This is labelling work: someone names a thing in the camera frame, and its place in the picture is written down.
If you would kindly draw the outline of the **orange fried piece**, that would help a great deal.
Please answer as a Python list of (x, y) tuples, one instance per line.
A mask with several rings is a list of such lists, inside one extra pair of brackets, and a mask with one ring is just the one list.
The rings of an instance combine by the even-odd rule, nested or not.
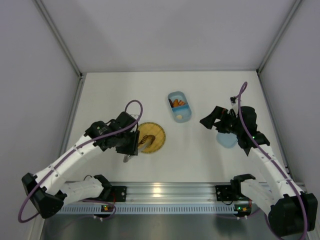
[(173, 102), (173, 107), (175, 108), (175, 107), (179, 107), (179, 106), (180, 105), (179, 105), (178, 99), (175, 99), (174, 102)]

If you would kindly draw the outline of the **brown green vegetable piece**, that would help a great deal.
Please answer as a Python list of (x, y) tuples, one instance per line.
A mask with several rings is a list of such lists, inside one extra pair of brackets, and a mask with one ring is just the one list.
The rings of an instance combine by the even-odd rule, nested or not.
[(154, 135), (145, 135), (141, 141), (140, 144), (150, 143), (152, 144), (155, 141), (156, 137)]

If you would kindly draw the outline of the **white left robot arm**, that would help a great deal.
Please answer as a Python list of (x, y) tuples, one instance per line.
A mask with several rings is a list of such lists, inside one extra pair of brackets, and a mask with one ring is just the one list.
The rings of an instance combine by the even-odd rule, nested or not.
[(138, 154), (138, 120), (123, 111), (116, 119), (94, 122), (66, 153), (45, 169), (27, 173), (21, 179), (27, 199), (38, 214), (47, 219), (68, 204), (90, 199), (107, 201), (112, 185), (101, 174), (83, 181), (69, 182), (81, 166), (107, 149), (124, 155)]

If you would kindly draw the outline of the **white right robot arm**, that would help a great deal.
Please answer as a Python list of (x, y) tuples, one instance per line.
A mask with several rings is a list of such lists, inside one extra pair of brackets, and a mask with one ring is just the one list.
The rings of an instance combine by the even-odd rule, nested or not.
[(200, 123), (222, 134), (236, 135), (238, 145), (257, 167), (269, 190), (261, 187), (250, 173), (231, 179), (232, 196), (236, 200), (252, 200), (266, 215), (271, 230), (278, 237), (313, 231), (316, 226), (318, 200), (304, 192), (287, 174), (274, 156), (269, 140), (258, 131), (257, 114), (250, 106), (233, 109), (216, 106)]

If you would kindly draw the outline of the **metal serving tongs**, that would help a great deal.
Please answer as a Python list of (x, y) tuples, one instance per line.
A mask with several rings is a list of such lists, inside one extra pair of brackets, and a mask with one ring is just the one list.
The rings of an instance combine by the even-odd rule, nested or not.
[[(142, 151), (146, 150), (148, 147), (150, 147), (152, 144), (150, 144), (149, 142), (146, 142), (144, 144), (140, 144), (140, 142), (138, 143), (138, 147), (137, 147), (137, 153), (141, 153)], [(131, 160), (133, 157), (136, 157), (137, 155), (125, 155), (123, 158), (123, 162), (127, 163), (129, 160)]]

